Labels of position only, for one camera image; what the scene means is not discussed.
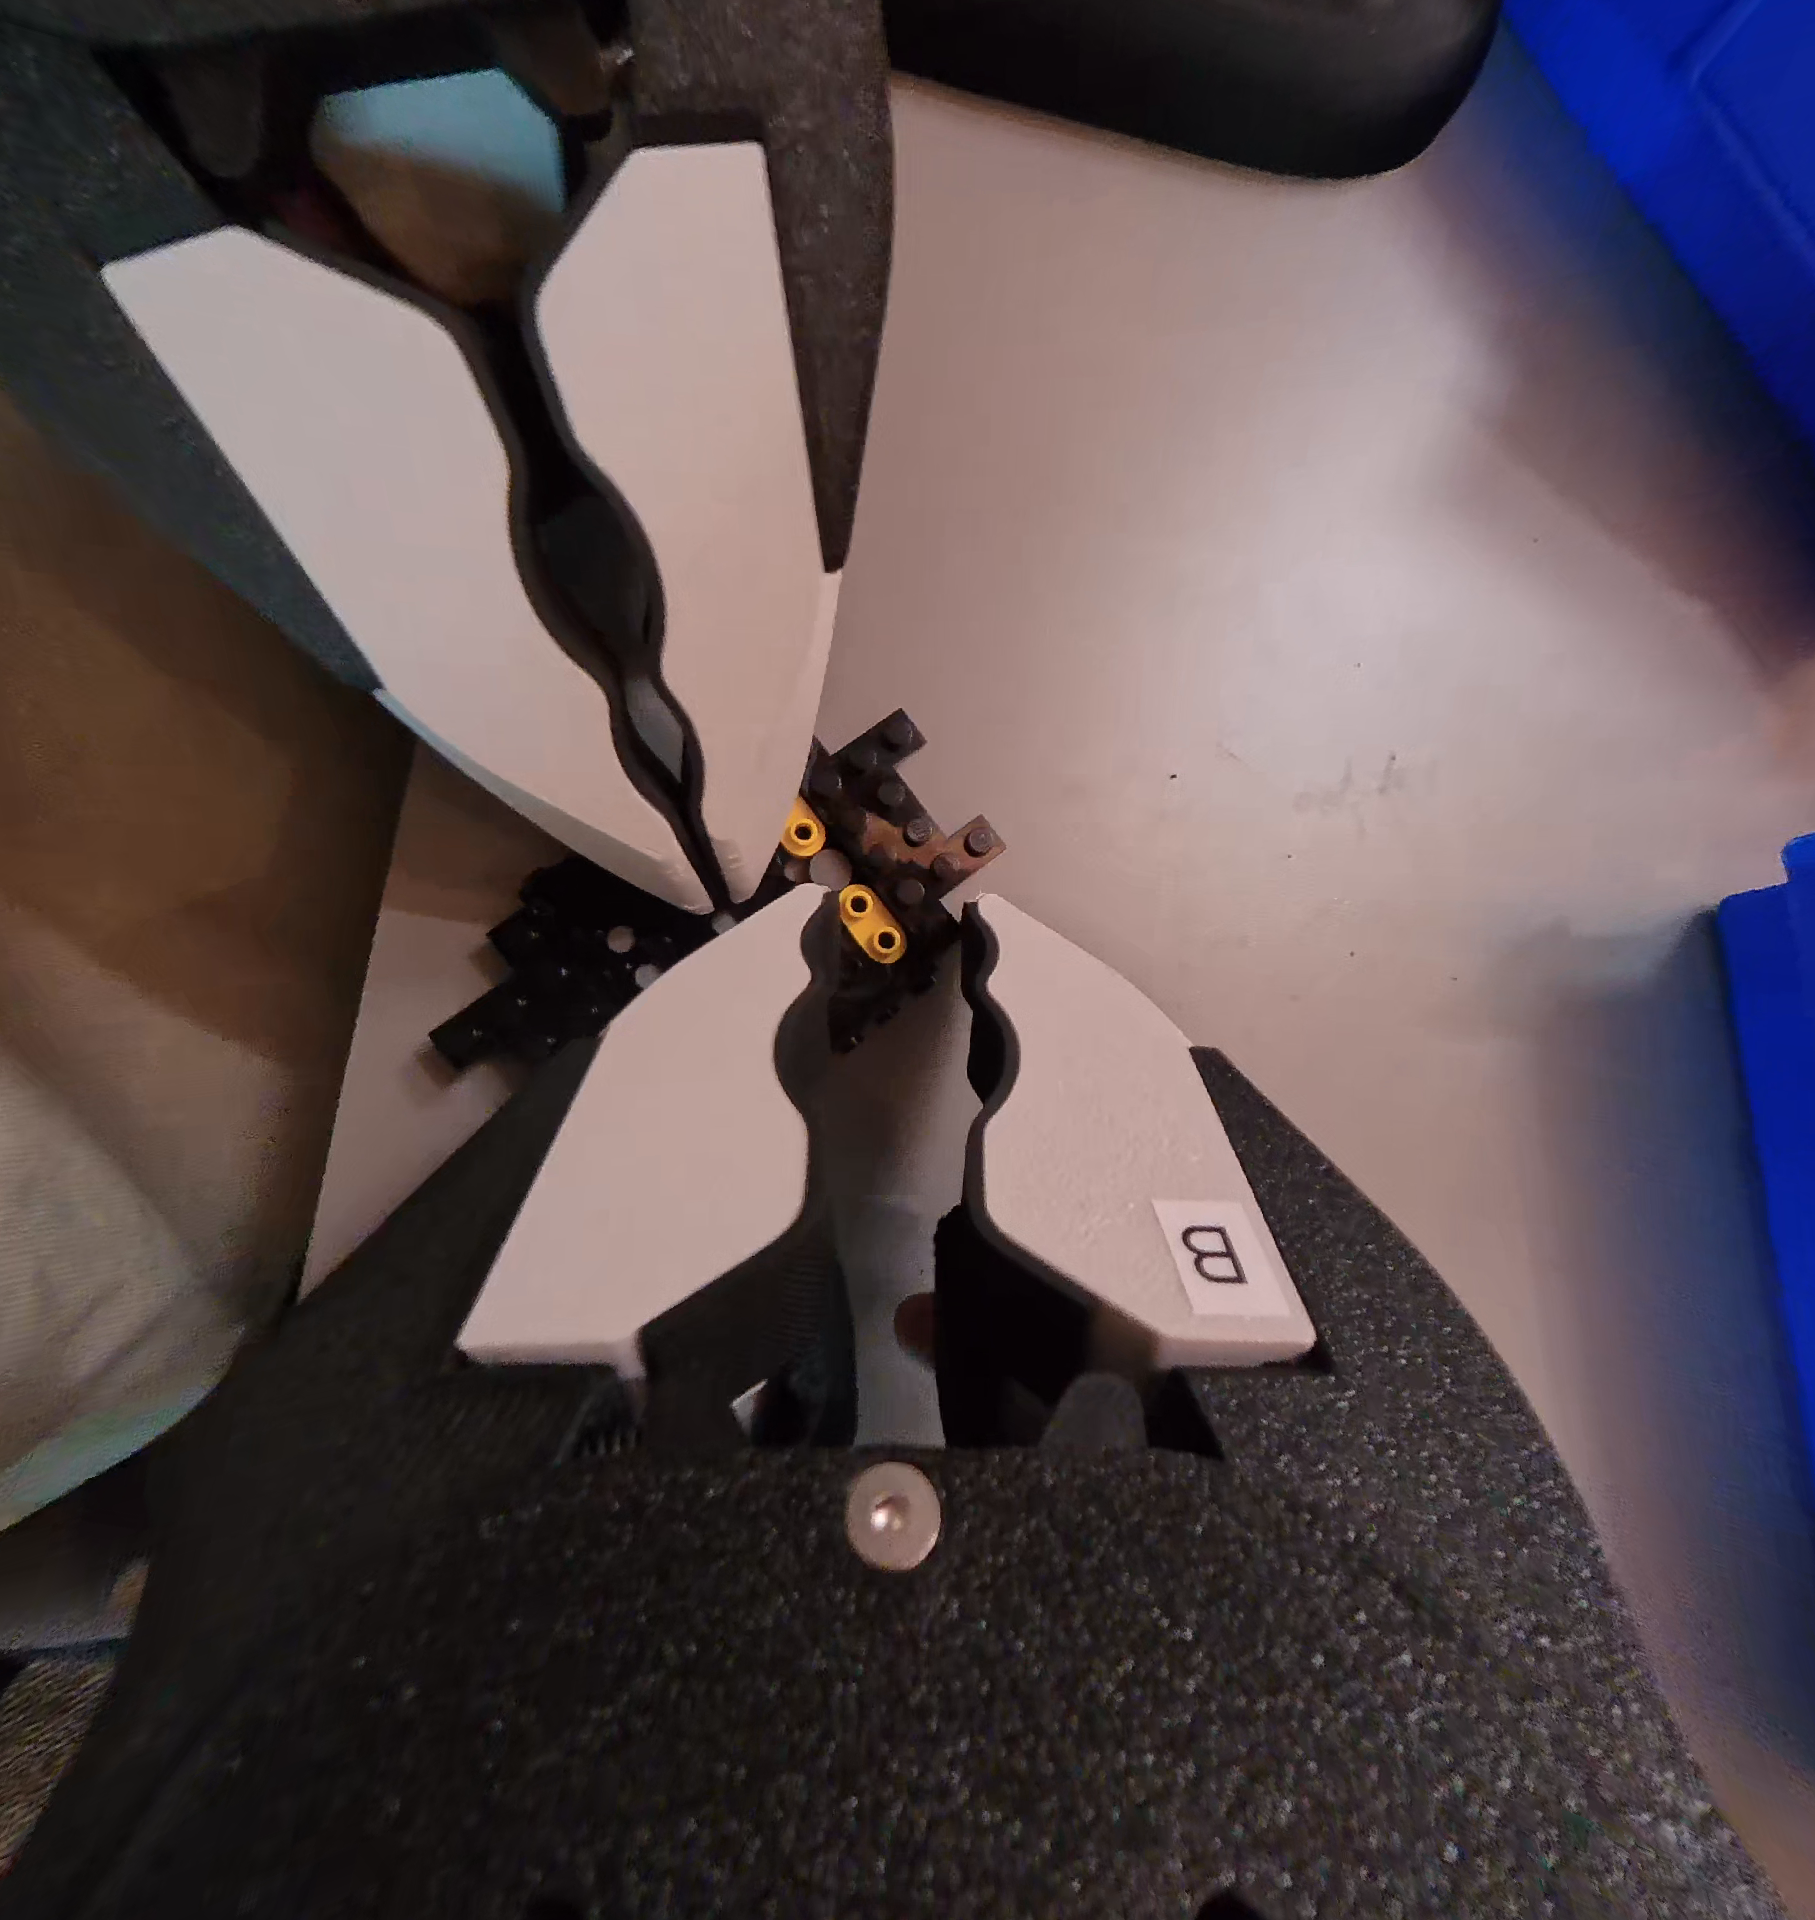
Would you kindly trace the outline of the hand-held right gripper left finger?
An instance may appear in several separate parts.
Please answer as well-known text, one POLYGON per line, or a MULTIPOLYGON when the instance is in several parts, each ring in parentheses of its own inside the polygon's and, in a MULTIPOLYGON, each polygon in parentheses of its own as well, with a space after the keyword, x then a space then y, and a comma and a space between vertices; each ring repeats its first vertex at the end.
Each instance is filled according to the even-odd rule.
POLYGON ((643 1333, 797 1220, 806 1134, 775 1036, 812 977, 800 886, 607 1025, 458 1336, 484 1363, 643 1373, 643 1333))

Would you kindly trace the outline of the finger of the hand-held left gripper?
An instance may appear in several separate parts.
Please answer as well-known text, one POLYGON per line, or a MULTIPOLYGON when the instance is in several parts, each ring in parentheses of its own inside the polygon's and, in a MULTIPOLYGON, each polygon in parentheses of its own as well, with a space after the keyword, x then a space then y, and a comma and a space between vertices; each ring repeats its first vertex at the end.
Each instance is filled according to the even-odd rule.
POLYGON ((572 851, 708 910, 614 751, 605 690, 535 614, 506 455, 454 339, 240 226, 101 278, 367 658, 380 703, 572 851))
POLYGON ((533 316, 574 443, 651 550, 660 676, 701 749, 706 844, 748 901, 803 778, 839 601, 761 147, 632 152, 533 316))

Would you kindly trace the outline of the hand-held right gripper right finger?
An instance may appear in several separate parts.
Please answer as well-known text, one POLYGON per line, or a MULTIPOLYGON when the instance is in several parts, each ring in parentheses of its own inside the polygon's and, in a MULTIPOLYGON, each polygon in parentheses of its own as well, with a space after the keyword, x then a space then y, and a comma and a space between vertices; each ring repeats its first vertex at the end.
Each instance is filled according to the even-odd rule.
POLYGON ((1316 1345, 1181 1029, 1000 896, 963 920, 968 1219, 1047 1304, 1069 1369, 1238 1369, 1316 1345))

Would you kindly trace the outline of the black toy brick chassis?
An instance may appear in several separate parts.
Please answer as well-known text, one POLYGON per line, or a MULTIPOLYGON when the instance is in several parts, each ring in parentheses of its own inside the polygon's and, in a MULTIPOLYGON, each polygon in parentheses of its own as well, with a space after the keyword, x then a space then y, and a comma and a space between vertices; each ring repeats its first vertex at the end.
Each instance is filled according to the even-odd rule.
POLYGON ((821 885, 836 901, 859 882, 891 909, 907 951, 880 965, 839 923, 826 1034, 836 1054, 852 1054, 934 983, 959 937, 946 896, 1003 851, 983 817, 944 832, 920 805, 900 767, 924 743, 902 708, 835 751, 815 742, 798 797, 825 825, 826 848, 794 859, 778 844, 750 901, 706 918, 645 896, 578 854, 535 870, 515 910, 489 932, 503 980, 431 1031, 439 1062, 454 1071, 506 1062, 535 1067, 566 1042, 599 1036, 645 985, 731 925, 803 885, 821 885))

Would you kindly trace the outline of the grey desk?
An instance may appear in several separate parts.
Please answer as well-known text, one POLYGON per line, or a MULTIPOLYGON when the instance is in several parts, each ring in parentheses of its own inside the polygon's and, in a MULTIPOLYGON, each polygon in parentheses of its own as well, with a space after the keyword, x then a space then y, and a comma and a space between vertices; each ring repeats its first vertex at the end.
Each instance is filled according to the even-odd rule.
POLYGON ((1710 909, 1815 830, 1815 460, 1510 33, 1265 180, 894 89, 816 732, 1423 1253, 1815 1917, 1815 1530, 1710 909))

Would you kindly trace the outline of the person's beige clothing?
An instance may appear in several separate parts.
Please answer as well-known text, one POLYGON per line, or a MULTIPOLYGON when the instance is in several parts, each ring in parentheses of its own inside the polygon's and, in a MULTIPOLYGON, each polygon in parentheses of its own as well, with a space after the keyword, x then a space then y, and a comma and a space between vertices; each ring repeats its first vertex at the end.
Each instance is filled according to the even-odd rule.
POLYGON ((0 393, 0 1653, 285 1304, 412 749, 0 393))

